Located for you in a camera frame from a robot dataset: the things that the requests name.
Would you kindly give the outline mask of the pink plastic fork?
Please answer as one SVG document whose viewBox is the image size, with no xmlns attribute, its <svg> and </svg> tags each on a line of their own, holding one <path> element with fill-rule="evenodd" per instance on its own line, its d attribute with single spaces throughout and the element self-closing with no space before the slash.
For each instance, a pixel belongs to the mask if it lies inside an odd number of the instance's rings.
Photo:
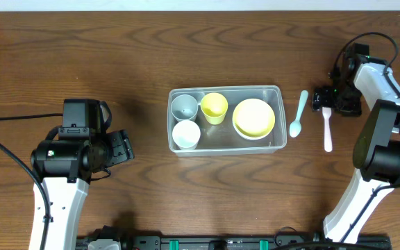
<svg viewBox="0 0 400 250">
<path fill-rule="evenodd" d="M 326 152 L 332 152 L 333 150 L 333 143 L 331 137 L 331 130 L 330 130 L 330 118 L 331 118 L 331 109 L 328 107 L 322 108 L 322 115 L 324 118 L 324 150 Z"/>
</svg>

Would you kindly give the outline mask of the mint green plastic spoon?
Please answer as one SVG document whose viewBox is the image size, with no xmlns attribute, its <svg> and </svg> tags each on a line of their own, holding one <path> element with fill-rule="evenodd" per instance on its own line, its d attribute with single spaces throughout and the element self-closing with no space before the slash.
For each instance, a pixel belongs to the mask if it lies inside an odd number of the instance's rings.
<svg viewBox="0 0 400 250">
<path fill-rule="evenodd" d="M 306 102 L 308 99 L 308 95 L 309 95 L 309 93 L 307 90 L 301 91 L 301 94 L 299 97 L 299 103 L 298 103 L 298 107 L 297 107 L 296 117 L 295 117 L 294 121 L 290 124 L 290 129 L 289 129 L 289 134 L 290 134 L 290 137 L 292 137 L 292 138 L 296 138 L 301 132 L 302 126 L 301 126 L 300 119 L 303 114 L 303 110 L 305 108 L 305 105 L 306 105 Z"/>
</svg>

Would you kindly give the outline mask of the cream white plastic cup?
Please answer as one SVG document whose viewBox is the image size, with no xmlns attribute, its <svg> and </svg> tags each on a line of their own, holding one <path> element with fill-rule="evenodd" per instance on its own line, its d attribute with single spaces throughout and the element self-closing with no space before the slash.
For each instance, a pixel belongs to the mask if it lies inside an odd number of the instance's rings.
<svg viewBox="0 0 400 250">
<path fill-rule="evenodd" d="M 180 150 L 193 150 L 201 137 L 199 126 L 190 120 L 177 123 L 172 130 L 172 138 Z"/>
</svg>

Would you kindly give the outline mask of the grey plastic cup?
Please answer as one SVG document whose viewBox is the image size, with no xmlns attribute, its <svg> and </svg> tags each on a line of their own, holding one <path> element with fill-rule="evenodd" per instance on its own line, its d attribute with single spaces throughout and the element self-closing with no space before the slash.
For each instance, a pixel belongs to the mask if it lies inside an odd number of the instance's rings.
<svg viewBox="0 0 400 250">
<path fill-rule="evenodd" d="M 188 94 L 182 94 L 176 97 L 171 103 L 171 113 L 176 121 L 190 120 L 192 122 L 197 118 L 198 102 Z"/>
</svg>

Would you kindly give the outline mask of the yellow plastic bowl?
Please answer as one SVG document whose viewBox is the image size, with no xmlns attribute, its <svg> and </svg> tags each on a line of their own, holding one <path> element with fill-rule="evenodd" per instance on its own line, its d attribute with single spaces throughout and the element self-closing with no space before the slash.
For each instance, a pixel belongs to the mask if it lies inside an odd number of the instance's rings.
<svg viewBox="0 0 400 250">
<path fill-rule="evenodd" d="M 261 99 L 245 99 L 234 109 L 232 124 L 246 135 L 259 136 L 273 130 L 276 116 Z"/>
</svg>

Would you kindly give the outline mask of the grey plastic bowl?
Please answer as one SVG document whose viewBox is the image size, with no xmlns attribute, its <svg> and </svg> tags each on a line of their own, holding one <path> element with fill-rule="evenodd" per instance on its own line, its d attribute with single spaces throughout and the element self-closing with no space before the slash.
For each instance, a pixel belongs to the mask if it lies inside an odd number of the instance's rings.
<svg viewBox="0 0 400 250">
<path fill-rule="evenodd" d="M 261 140 L 261 139 L 267 137 L 267 136 L 271 133 L 271 131 L 270 131 L 270 132 L 264 133 L 264 134 L 259 135 L 259 136 L 252 136 L 252 135 L 246 135 L 246 134 L 244 134 L 244 133 L 243 133 L 241 130 L 239 130 L 238 128 L 234 128 L 234 129 L 235 129 L 235 131 L 237 132 L 237 134 L 238 134 L 241 138 L 244 138 L 245 140 Z"/>
</svg>

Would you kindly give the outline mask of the yellow plastic cup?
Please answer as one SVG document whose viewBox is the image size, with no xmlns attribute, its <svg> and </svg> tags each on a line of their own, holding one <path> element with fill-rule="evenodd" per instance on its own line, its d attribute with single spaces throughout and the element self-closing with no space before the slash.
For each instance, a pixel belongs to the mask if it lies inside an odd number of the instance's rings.
<svg viewBox="0 0 400 250">
<path fill-rule="evenodd" d="M 224 121 L 228 110 L 228 101 L 224 95 L 212 92 L 203 97 L 200 106 L 207 122 L 218 125 Z"/>
</svg>

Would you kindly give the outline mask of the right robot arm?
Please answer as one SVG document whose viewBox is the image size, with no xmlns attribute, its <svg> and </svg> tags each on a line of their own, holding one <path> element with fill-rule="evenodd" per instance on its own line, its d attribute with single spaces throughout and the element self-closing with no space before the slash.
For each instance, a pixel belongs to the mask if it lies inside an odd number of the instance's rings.
<svg viewBox="0 0 400 250">
<path fill-rule="evenodd" d="M 400 87 L 390 64 L 371 57 L 368 45 L 347 45 L 342 57 L 329 74 L 333 84 L 315 88 L 312 109 L 352 117 L 361 115 L 362 101 L 370 109 L 353 149 L 353 177 L 324 219 L 325 238 L 355 243 L 381 200 L 400 188 Z"/>
</svg>

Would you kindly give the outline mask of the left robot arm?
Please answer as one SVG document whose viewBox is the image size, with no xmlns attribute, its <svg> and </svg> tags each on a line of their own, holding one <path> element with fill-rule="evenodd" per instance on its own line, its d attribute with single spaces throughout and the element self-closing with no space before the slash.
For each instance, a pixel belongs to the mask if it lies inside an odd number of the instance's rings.
<svg viewBox="0 0 400 250">
<path fill-rule="evenodd" d="M 30 249 L 74 249 L 92 174 L 134 158 L 126 131 L 108 131 L 111 121 L 104 101 L 64 101 L 62 125 L 31 154 L 40 184 L 33 188 Z"/>
</svg>

